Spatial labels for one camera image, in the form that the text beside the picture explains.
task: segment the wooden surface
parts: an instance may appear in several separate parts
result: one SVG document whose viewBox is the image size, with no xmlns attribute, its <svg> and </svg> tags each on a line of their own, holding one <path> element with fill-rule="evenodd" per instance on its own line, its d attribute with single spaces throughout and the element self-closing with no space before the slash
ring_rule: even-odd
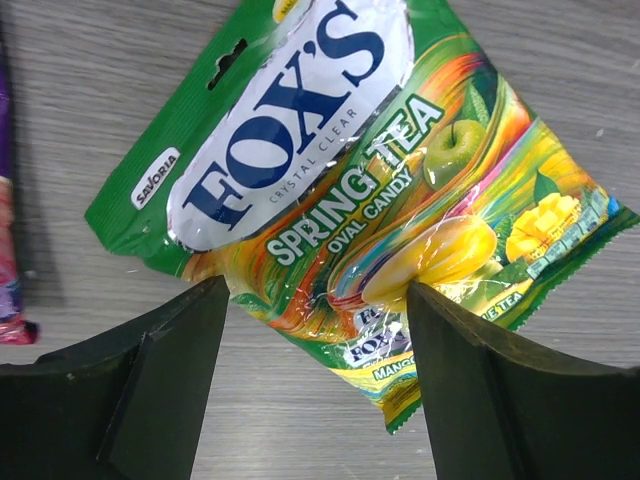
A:
<svg viewBox="0 0 640 480">
<path fill-rule="evenodd" d="M 103 251 L 82 215 L 237 0 L 8 0 L 18 243 L 39 345 L 23 363 L 185 288 Z M 453 0 L 497 66 L 576 159 L 640 211 L 640 10 L 634 0 Z M 521 332 L 640 364 L 640 232 L 550 295 Z M 355 389 L 233 307 L 194 479 L 435 478 L 423 416 L 395 437 Z"/>
</svg>

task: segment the apple illustration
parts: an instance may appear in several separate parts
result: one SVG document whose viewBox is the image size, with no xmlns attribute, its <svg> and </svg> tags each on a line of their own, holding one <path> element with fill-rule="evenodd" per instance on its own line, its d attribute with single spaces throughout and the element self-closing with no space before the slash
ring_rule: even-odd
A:
<svg viewBox="0 0 640 480">
<path fill-rule="evenodd" d="M 458 120 L 438 132 L 427 146 L 422 165 L 433 190 L 440 190 L 467 166 L 484 134 L 484 127 L 475 120 Z"/>
</svg>

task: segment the yellow candy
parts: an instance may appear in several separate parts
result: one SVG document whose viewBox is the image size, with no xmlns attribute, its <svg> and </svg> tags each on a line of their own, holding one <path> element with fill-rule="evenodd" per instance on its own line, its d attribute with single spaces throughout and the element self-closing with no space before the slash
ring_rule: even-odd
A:
<svg viewBox="0 0 640 480">
<path fill-rule="evenodd" d="M 497 243 L 494 231 L 478 216 L 447 219 L 391 257 L 364 288 L 362 299 L 402 311 L 411 280 L 429 285 L 462 280 L 489 261 Z"/>
</svg>

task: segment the fox's candy package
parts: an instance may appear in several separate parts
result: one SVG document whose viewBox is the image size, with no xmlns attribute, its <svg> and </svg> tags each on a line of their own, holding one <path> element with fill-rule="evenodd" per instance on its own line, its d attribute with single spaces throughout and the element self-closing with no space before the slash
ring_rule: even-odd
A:
<svg viewBox="0 0 640 480">
<path fill-rule="evenodd" d="M 515 329 L 638 221 L 444 0 L 245 0 L 87 219 L 113 253 L 223 274 L 390 432 L 420 404 L 412 279 Z"/>
<path fill-rule="evenodd" d="M 24 320 L 11 235 L 13 184 L 10 122 L 8 84 L 4 65 L 0 62 L 0 343 L 25 345 L 35 342 L 37 328 L 35 324 Z"/>
</svg>

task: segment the plastic wrapper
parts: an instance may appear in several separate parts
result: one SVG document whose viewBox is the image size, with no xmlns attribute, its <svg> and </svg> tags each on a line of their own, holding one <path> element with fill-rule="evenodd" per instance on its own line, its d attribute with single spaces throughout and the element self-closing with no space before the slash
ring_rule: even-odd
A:
<svg viewBox="0 0 640 480">
<path fill-rule="evenodd" d="M 420 405 L 411 280 L 515 329 L 638 221 L 439 0 L 246 0 L 87 219 L 113 253 L 224 275 L 389 432 Z"/>
<path fill-rule="evenodd" d="M 11 235 L 13 184 L 11 182 L 11 116 L 4 65 L 0 65 L 0 343 L 25 345 L 38 336 L 26 322 Z"/>
</svg>

